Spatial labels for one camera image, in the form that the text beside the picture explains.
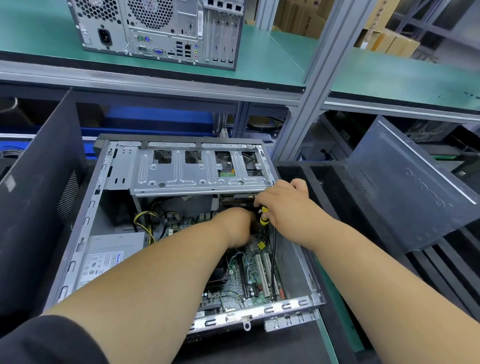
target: hand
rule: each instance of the hand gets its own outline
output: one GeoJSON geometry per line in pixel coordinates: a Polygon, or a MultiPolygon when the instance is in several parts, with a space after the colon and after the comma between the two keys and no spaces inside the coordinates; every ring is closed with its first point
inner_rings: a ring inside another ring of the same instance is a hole
{"type": "Polygon", "coordinates": [[[241,207],[231,207],[215,215],[210,221],[226,234],[228,248],[238,248],[250,240],[250,225],[255,214],[241,207]]]}
{"type": "Polygon", "coordinates": [[[290,241],[313,250],[322,229],[328,229],[336,220],[308,198],[304,180],[291,183],[278,180],[273,187],[259,193],[255,207],[265,206],[270,211],[264,215],[273,226],[290,241]]]}

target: pci slot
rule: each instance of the pci slot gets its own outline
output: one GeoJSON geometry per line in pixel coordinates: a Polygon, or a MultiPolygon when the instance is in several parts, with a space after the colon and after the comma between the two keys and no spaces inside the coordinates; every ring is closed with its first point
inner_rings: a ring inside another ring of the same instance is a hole
{"type": "Polygon", "coordinates": [[[278,291],[278,286],[276,284],[276,278],[275,274],[273,276],[273,284],[272,284],[272,264],[270,263],[270,256],[268,253],[264,253],[264,263],[265,263],[265,272],[267,273],[268,281],[272,285],[272,287],[275,287],[275,293],[277,296],[280,295],[280,292],[278,291]]]}
{"type": "Polygon", "coordinates": [[[265,268],[262,263],[262,258],[260,257],[260,254],[255,255],[255,261],[257,263],[257,270],[258,270],[258,274],[260,275],[260,280],[262,281],[264,297],[269,297],[270,290],[268,288],[268,281],[267,281],[267,277],[265,276],[265,268]]]}

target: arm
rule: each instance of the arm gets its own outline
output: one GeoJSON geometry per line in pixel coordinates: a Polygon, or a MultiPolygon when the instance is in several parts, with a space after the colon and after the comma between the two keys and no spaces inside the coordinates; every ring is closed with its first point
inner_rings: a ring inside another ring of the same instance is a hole
{"type": "Polygon", "coordinates": [[[480,325],[350,226],[277,181],[255,205],[287,239],[313,250],[385,364],[480,363],[480,325]]]}
{"type": "Polygon", "coordinates": [[[51,308],[82,326],[110,363],[170,363],[227,248],[250,237],[251,213],[230,208],[139,251],[51,308]]]}

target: motherboard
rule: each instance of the motherboard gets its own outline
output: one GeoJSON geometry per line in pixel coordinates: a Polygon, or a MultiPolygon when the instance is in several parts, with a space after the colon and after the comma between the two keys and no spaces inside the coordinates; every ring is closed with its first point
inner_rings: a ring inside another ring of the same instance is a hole
{"type": "MultiPolygon", "coordinates": [[[[168,218],[165,236],[191,225],[208,221],[215,213],[182,219],[168,218]]],[[[230,312],[285,299],[276,267],[272,283],[272,250],[259,232],[244,247],[229,249],[210,277],[202,294],[197,317],[230,312]]]]}

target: power supply label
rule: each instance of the power supply label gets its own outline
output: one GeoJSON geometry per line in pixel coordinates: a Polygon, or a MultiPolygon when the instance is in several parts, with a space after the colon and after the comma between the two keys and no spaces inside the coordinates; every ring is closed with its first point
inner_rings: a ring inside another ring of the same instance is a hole
{"type": "Polygon", "coordinates": [[[198,36],[204,35],[204,12],[198,11],[198,36]]]}
{"type": "Polygon", "coordinates": [[[77,289],[105,273],[123,260],[123,252],[91,254],[85,257],[84,267],[78,279],[77,289]]]}

